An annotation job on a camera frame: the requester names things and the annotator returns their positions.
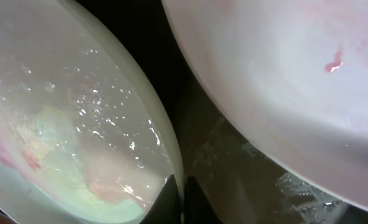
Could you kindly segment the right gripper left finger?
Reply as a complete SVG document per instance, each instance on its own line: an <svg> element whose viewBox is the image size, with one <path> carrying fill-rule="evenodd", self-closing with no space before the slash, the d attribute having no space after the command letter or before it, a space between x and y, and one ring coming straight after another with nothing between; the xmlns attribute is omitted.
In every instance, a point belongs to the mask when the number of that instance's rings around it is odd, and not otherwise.
<svg viewBox="0 0 368 224"><path fill-rule="evenodd" d="M174 175L167 178L153 206L139 224L181 224L181 200Z"/></svg>

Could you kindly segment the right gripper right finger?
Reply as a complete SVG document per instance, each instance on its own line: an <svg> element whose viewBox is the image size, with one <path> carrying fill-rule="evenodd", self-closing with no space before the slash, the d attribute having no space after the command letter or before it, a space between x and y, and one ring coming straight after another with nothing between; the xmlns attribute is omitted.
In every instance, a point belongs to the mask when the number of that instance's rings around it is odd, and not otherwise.
<svg viewBox="0 0 368 224"><path fill-rule="evenodd" d="M195 177L187 178L184 195L185 224L223 224Z"/></svg>

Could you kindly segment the white plate with green tint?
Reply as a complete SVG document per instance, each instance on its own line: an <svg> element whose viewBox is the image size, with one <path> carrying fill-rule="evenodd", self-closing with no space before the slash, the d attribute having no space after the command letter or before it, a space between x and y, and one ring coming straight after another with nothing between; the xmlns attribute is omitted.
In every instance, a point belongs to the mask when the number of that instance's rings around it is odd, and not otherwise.
<svg viewBox="0 0 368 224"><path fill-rule="evenodd" d="M76 1L0 1L0 210L17 223L140 223L175 176L152 84Z"/></svg>

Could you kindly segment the pinkish white plate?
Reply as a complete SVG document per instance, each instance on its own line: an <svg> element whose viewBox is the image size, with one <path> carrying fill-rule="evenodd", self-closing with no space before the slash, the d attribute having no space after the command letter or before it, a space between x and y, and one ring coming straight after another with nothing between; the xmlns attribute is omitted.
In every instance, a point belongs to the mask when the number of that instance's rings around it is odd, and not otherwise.
<svg viewBox="0 0 368 224"><path fill-rule="evenodd" d="M165 0L229 122L315 187L368 211L368 0Z"/></svg>

